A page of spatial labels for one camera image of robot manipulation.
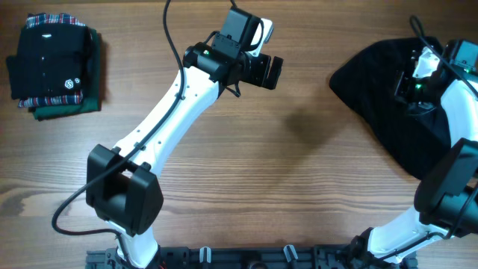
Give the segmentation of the black knit skirt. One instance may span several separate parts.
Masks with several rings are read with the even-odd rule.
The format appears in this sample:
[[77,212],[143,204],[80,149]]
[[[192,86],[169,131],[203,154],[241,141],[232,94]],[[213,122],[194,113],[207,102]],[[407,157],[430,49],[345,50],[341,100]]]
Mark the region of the black knit skirt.
[[397,163],[423,179],[450,150],[447,116],[442,108],[428,114],[406,112],[394,98],[394,85],[423,43],[416,37],[382,40],[361,50],[329,80],[338,98],[371,127]]

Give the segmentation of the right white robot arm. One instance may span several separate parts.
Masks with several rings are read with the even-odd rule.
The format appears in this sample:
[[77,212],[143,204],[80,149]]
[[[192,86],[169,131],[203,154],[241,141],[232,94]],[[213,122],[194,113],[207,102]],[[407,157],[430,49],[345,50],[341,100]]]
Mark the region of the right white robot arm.
[[419,180],[413,205],[343,251],[351,268],[405,267],[416,250],[477,232],[477,45],[383,40],[336,71],[333,92]]

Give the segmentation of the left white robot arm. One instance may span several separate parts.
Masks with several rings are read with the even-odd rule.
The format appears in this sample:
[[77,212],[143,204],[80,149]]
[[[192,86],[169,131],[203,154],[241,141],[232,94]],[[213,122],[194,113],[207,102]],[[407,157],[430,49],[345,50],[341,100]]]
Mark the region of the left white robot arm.
[[165,268],[152,224],[164,204],[158,178],[195,120],[239,82],[276,87],[283,60],[236,43],[199,42],[187,49],[161,101],[113,149],[97,145],[87,158],[86,202],[114,232],[117,247],[89,252],[90,268]]

